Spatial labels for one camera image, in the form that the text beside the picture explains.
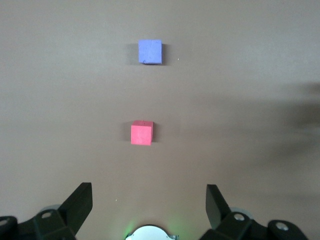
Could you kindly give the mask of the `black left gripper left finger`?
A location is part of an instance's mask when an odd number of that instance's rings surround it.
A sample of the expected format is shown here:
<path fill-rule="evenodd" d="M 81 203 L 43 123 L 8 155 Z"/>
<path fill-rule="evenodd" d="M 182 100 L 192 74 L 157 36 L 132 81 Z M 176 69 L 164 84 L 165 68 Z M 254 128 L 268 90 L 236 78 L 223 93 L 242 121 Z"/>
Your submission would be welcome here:
<path fill-rule="evenodd" d="M 93 208 L 90 182 L 81 183 L 59 206 L 47 207 L 31 219 L 18 223 L 14 216 L 0 217 L 2 240 L 75 240 Z"/>

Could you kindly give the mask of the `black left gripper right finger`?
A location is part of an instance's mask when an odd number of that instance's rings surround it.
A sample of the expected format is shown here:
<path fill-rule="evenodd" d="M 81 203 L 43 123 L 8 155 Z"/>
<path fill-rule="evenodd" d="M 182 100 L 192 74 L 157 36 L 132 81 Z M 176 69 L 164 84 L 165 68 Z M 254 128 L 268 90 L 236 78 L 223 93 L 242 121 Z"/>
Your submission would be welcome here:
<path fill-rule="evenodd" d="M 306 240 L 307 236 L 295 224 L 271 220 L 263 226 L 247 214 L 233 211 L 215 184 L 206 186 L 205 210 L 211 228 L 202 240 Z"/>

